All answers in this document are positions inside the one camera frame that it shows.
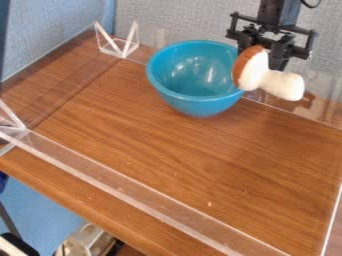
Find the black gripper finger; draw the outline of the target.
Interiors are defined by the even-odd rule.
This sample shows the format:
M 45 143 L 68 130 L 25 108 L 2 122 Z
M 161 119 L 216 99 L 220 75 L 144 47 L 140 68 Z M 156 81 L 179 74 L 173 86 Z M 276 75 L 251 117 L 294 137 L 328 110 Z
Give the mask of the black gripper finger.
M 242 34 L 238 39 L 238 53 L 242 53 L 247 48 L 254 45 L 254 38 Z
M 268 66 L 271 70 L 283 71 L 290 61 L 292 51 L 291 43 L 275 42 L 268 53 Z

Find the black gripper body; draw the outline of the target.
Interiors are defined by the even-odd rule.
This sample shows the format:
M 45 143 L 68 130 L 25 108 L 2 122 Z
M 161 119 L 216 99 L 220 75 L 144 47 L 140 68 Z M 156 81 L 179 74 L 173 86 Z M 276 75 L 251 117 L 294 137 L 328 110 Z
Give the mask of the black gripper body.
M 226 37 L 236 41 L 244 34 L 254 38 L 254 45 L 263 46 L 268 51 L 275 42 L 291 43 L 291 58 L 307 60 L 311 58 L 312 47 L 318 32 L 314 29 L 298 27 L 295 23 L 287 24 L 275 17 L 262 14 L 252 17 L 234 12 L 231 14 L 231 24 Z

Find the dark robot arm link foreground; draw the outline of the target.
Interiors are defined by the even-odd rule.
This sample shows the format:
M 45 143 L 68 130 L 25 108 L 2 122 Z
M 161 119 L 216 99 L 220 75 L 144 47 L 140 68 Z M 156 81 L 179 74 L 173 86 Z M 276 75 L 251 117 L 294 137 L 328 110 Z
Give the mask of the dark robot arm link foreground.
M 0 81 L 2 78 L 9 8 L 10 8 L 10 0 L 0 0 Z

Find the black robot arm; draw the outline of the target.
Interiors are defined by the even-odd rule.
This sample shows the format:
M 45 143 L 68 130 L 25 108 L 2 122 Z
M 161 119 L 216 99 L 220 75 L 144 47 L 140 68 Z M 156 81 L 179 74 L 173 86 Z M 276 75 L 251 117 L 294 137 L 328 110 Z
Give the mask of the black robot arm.
M 258 16 L 231 14 L 226 37 L 238 43 L 238 53 L 260 45 L 268 50 L 268 66 L 283 71 L 291 58 L 311 58 L 318 32 L 296 26 L 300 6 L 314 9 L 306 0 L 260 0 Z

